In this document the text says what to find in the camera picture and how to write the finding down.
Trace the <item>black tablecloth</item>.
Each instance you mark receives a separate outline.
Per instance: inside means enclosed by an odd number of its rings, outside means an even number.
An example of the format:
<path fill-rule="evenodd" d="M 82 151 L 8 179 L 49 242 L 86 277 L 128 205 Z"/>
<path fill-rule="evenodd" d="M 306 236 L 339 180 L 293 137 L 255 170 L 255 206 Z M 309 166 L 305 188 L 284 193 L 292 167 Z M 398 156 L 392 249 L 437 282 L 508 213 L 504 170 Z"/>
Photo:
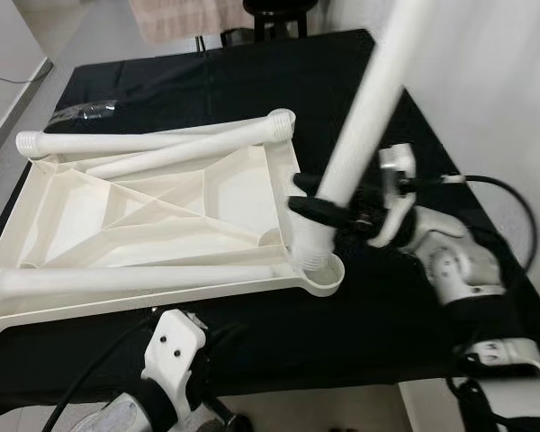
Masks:
<path fill-rule="evenodd" d="M 55 132 L 140 133 L 296 112 L 296 157 L 304 172 L 325 168 L 374 40 L 365 30 L 317 34 L 90 63 L 57 71 L 49 112 L 114 100 L 117 112 L 65 121 Z M 401 254 L 345 244 L 346 280 L 329 297 L 299 288 L 189 301 L 208 328 L 238 326 L 211 370 L 216 395 L 393 385 L 454 370 L 455 324 L 425 273 Z M 0 333 L 0 415 L 52 406 L 106 348 L 74 403 L 104 401 L 141 374 L 150 309 L 41 322 Z"/>

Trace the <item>clear plastic bag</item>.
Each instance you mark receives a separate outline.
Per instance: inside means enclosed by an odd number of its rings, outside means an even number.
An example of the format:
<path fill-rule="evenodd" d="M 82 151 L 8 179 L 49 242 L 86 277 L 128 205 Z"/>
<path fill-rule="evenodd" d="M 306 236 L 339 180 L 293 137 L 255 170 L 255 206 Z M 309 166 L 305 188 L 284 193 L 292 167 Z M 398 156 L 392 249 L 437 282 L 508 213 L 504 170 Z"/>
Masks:
<path fill-rule="evenodd" d="M 94 120 L 110 118 L 114 115 L 117 100 L 98 100 L 92 103 L 72 104 L 52 113 L 49 126 L 66 121 Z"/>

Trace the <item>white plastic children table top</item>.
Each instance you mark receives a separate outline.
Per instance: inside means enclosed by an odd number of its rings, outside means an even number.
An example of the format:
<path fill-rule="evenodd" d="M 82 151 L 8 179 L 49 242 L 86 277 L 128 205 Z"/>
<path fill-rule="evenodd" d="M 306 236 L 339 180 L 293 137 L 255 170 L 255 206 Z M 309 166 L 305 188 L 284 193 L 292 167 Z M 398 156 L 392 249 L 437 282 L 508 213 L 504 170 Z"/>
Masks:
<path fill-rule="evenodd" d="M 339 256 L 316 276 L 298 272 L 291 246 L 299 215 L 292 139 L 113 178 L 89 168 L 144 152 L 79 153 L 28 159 L 22 190 L 0 230 L 0 267 L 95 268 L 291 265 L 291 274 L 250 283 L 164 291 L 60 293 L 0 301 L 0 333 L 18 326 L 300 288 L 325 297 L 346 269 Z"/>

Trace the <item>white plastic table leg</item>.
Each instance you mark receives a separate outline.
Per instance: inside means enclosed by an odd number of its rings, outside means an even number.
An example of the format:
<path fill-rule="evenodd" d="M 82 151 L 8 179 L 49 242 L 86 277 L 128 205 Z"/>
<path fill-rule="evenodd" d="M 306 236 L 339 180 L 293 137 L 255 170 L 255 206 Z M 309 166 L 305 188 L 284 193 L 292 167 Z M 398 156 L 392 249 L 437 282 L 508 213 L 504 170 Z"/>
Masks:
<path fill-rule="evenodd" d="M 288 198 L 327 199 L 347 209 L 401 99 L 402 79 L 410 69 L 434 3 L 435 0 L 396 0 L 382 36 L 374 40 L 373 53 L 319 190 L 315 196 L 303 193 Z M 300 275 L 316 276 L 327 270 L 336 233 L 343 228 L 331 228 L 299 217 L 291 246 L 294 266 Z"/>
<path fill-rule="evenodd" d="M 205 137 L 205 139 L 187 141 L 174 147 L 152 149 L 152 151 L 144 152 L 142 155 L 126 157 L 122 160 L 109 162 L 109 164 L 89 168 L 85 172 L 96 178 L 128 176 L 140 170 L 166 167 L 176 162 L 218 155 L 218 153 L 242 147 L 252 147 L 252 145 L 267 141 L 288 140 L 291 136 L 293 136 L 293 127 L 290 124 L 271 126 L 271 124 L 266 123 L 259 124 L 259 126 L 245 126 L 216 133 L 216 135 Z"/>
<path fill-rule="evenodd" d="M 250 283 L 290 275 L 291 265 L 180 265 L 95 268 L 0 267 L 0 301 L 60 293 L 164 291 Z"/>
<path fill-rule="evenodd" d="M 121 153 L 163 149 L 197 140 L 221 140 L 240 145 L 290 139 L 296 114 L 291 110 L 273 110 L 263 118 L 210 124 L 205 133 L 16 133 L 15 147 L 28 159 L 79 153 Z"/>

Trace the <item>beige cloth covered side table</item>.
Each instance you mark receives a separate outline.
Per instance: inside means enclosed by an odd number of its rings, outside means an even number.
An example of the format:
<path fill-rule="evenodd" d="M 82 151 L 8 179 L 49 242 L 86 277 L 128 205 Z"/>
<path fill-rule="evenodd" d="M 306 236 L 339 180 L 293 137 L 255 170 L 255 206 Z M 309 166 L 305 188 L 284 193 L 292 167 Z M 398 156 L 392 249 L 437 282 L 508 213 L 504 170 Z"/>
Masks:
<path fill-rule="evenodd" d="M 129 0 L 129 4 L 147 44 L 254 26 L 242 0 Z"/>

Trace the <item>black round stool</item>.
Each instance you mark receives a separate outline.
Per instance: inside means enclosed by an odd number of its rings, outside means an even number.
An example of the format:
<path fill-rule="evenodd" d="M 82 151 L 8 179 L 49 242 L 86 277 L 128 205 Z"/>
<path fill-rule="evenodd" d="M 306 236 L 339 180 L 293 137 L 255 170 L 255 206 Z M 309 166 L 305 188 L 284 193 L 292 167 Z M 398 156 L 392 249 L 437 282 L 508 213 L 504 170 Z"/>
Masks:
<path fill-rule="evenodd" d="M 296 24 L 296 37 L 308 36 L 307 13 L 320 0 L 242 0 L 244 9 L 254 18 L 254 42 L 274 40 L 278 30 L 288 38 L 286 26 Z"/>

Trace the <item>dark robot left foot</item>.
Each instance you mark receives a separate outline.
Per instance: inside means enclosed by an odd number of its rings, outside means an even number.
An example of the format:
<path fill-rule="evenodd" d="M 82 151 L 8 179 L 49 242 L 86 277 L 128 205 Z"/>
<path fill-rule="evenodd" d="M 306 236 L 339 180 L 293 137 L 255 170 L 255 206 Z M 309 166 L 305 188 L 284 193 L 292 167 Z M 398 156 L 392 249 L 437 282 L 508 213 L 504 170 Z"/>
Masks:
<path fill-rule="evenodd" d="M 255 432 L 252 419 L 244 414 L 232 414 L 221 420 L 225 432 Z"/>

